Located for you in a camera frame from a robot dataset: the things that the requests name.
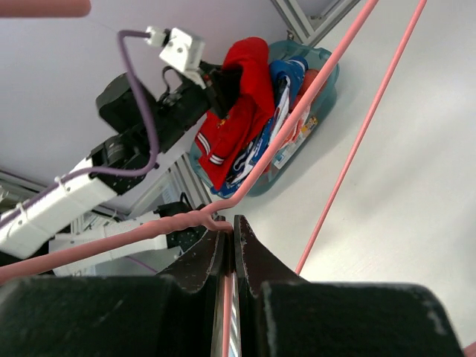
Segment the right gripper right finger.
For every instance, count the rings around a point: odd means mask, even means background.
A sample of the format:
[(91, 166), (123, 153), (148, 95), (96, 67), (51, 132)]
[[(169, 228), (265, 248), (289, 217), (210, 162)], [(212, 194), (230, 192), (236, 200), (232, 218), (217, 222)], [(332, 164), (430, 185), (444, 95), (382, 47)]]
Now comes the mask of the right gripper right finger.
[(234, 217), (234, 263), (242, 356), (270, 356), (274, 342), (263, 312), (263, 283), (304, 283), (256, 237), (243, 215)]

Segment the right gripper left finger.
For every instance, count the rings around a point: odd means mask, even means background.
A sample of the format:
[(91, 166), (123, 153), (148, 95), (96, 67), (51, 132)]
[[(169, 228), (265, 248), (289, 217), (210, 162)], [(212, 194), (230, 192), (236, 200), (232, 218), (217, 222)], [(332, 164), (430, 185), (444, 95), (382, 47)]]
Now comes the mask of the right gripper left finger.
[(171, 284), (160, 334), (163, 356), (220, 356), (227, 234), (207, 231), (160, 273)]

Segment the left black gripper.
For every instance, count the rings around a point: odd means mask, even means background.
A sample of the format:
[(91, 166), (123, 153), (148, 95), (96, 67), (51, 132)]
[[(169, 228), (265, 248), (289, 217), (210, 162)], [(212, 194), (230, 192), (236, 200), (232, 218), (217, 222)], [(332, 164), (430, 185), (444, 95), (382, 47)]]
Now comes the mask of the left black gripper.
[[(175, 72), (181, 81), (174, 91), (166, 79), (168, 71)], [(220, 65), (201, 62), (199, 78), (205, 81), (202, 88), (171, 65), (166, 65), (162, 70), (166, 90), (157, 100), (155, 110), (162, 120), (159, 126), (164, 128), (166, 123), (174, 123), (181, 129), (189, 129), (209, 110), (219, 119), (226, 119), (239, 97), (241, 77), (240, 66), (224, 69)]]

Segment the red trousers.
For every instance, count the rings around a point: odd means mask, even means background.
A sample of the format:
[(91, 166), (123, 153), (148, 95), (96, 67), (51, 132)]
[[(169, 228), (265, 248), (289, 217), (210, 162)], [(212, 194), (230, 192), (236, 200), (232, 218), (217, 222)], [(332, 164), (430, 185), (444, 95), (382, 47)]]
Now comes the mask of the red trousers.
[(228, 116), (208, 112), (194, 143), (199, 165), (215, 189), (220, 189), (238, 154), (256, 138), (274, 114), (274, 93), (268, 69), (268, 44), (259, 37), (235, 42), (223, 70), (241, 69), (239, 97)]

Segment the pink hanger of red trousers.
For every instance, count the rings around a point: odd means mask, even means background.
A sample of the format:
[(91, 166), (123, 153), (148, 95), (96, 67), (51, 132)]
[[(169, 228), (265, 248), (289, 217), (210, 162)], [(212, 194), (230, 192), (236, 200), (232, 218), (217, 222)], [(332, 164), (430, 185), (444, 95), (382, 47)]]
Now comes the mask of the pink hanger of red trousers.
[[(276, 138), (269, 145), (268, 149), (265, 151), (261, 159), (258, 161), (257, 165), (251, 171), (248, 178), (244, 181), (242, 186), (238, 191), (229, 199), (213, 202), (202, 210), (194, 210), (189, 213), (180, 213), (175, 216), (161, 218), (159, 220), (150, 221), (143, 224), (140, 227), (137, 227), (134, 230), (128, 231), (123, 234), (118, 234), (117, 236), (103, 238), (94, 242), (89, 242), (84, 245), (79, 245), (75, 248), (70, 248), (68, 250), (55, 252), (47, 256), (42, 256), (38, 258), (33, 258), (25, 260), (19, 263), (14, 263), (5, 267), (1, 267), (1, 284), (4, 285), (13, 278), (20, 277), (30, 277), (43, 272), (44, 270), (49, 270), (56, 268), (57, 266), (63, 266), (67, 263), (73, 263), (78, 260), (84, 260), (90, 257), (93, 257), (102, 253), (109, 253), (109, 251), (114, 251), (122, 247), (127, 247), (133, 243), (146, 241), (152, 239), (159, 234), (170, 233), (171, 231), (182, 230), (185, 228), (204, 225), (209, 228), (210, 231), (224, 231), (227, 234), (231, 234), (233, 228), (228, 222), (217, 222), (213, 221), (212, 213), (215, 213), (220, 210), (226, 210), (228, 208), (235, 207), (243, 197), (248, 193), (251, 187), (254, 185), (256, 180), (263, 173), (264, 169), (268, 166), (269, 162), (272, 160), (275, 153), (279, 150), (284, 139), (286, 139), (289, 131), (295, 125), (301, 112), (309, 105), (310, 100), (321, 89), (321, 86), (324, 84), (324, 81), (328, 79), (330, 72), (336, 67), (337, 62), (341, 59), (342, 55), (348, 49), (350, 43), (356, 37), (356, 34), (360, 31), (361, 27), (374, 10), (374, 7), (378, 1), (367, 1), (360, 13), (357, 15), (354, 22), (351, 24), (350, 28), (345, 33), (342, 40), (338, 43), (336, 49), (332, 52), (331, 57), (327, 60), (323, 69), (320, 71), (319, 75), (315, 78), (312, 85), (309, 87), (309, 90), (303, 96), (303, 99), (299, 105), (295, 108), (292, 113), (292, 116), (287, 120), (286, 124), (277, 134)], [(367, 127), (369, 126), (373, 115), (375, 114), (376, 108), (378, 107), (380, 100), (385, 93), (388, 83), (390, 82), (391, 77), (399, 63), (399, 60), (405, 50), (405, 46), (408, 44), (408, 40), (416, 26), (416, 23), (419, 20), (419, 17), (426, 5), (427, 1), (418, 1), (414, 14), (411, 17), (411, 20), (408, 26), (405, 29), (404, 35), (400, 40), (400, 43), (396, 49), (395, 54), (390, 62), (390, 65), (387, 67), (387, 71), (381, 81), (380, 87), (376, 92), (373, 102), (369, 108), (367, 116), (364, 119), (364, 122), (360, 128), (360, 131), (357, 135), (356, 141), (353, 144), (353, 148), (350, 150), (350, 154), (347, 157), (347, 161), (344, 164), (342, 177), (338, 178), (337, 186), (333, 189), (330, 201), (326, 204), (324, 211), (328, 212), (331, 207), (335, 194), (338, 192), (339, 187), (345, 177), (350, 164), (352, 163), (353, 157), (363, 139)], [(232, 273), (225, 272), (225, 277), (220, 278), (219, 282), (224, 283), (224, 297), (223, 297), (223, 307), (222, 307), (222, 340), (220, 355), (219, 356), (229, 356), (229, 344), (230, 344), (230, 328), (231, 328), (231, 304), (232, 304), (232, 292), (233, 292), (233, 280), (231, 278)]]

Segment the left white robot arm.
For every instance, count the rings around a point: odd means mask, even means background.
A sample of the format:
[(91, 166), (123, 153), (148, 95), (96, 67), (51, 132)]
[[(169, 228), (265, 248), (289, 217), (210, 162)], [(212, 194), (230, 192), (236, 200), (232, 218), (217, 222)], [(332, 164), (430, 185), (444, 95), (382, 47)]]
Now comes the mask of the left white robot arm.
[(95, 147), (70, 173), (33, 198), (1, 215), (1, 262), (32, 257), (73, 219), (140, 184), (157, 156), (169, 151), (207, 112), (224, 118), (239, 97), (242, 69), (201, 62), (200, 86), (183, 74), (177, 89), (145, 97), (151, 119), (145, 121), (128, 78), (113, 79), (97, 97), (97, 111), (116, 134)]

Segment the blue white patterned clothes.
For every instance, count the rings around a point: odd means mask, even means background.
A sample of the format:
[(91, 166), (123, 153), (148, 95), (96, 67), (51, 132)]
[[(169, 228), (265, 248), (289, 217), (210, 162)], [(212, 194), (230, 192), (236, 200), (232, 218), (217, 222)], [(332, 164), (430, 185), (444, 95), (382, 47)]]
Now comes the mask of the blue white patterned clothes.
[(304, 57), (293, 56), (272, 61), (268, 69), (274, 92), (274, 114), (259, 135), (234, 159), (222, 186), (218, 190), (213, 187), (210, 189), (211, 193), (222, 198), (228, 198), (236, 192), (274, 140), (289, 113), (302, 98), (305, 76), (311, 68)]

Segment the teal plastic laundry basket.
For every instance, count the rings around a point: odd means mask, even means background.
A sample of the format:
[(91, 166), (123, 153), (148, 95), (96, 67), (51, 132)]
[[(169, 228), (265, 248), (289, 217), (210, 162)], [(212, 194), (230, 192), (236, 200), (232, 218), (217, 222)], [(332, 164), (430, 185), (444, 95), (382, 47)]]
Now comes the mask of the teal plastic laundry basket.
[[(325, 48), (310, 48), (309, 46), (300, 45), (291, 40), (275, 42), (269, 46), (269, 50), (270, 64), (274, 60), (287, 60), (293, 56), (302, 56), (307, 60), (311, 69), (305, 76), (303, 94), (308, 90), (315, 77), (319, 74), (319, 71), (331, 56), (331, 52)], [(337, 65), (331, 71), (326, 82), (322, 85), (311, 104), (306, 107), (303, 114), (297, 120), (294, 128), (288, 134), (270, 164), (264, 169), (261, 176), (248, 192), (250, 196), (259, 196), (273, 185), (275, 180), (280, 177), (280, 174), (288, 166), (295, 153), (300, 150), (301, 145), (305, 142), (307, 137), (319, 125), (319, 122), (325, 119), (330, 113), (337, 99), (335, 83), (338, 79), (338, 75), (339, 66)], [(193, 144), (189, 152), (191, 167), (205, 185), (211, 189), (213, 185), (206, 172), (199, 165), (200, 156), (199, 148), (196, 144)]]

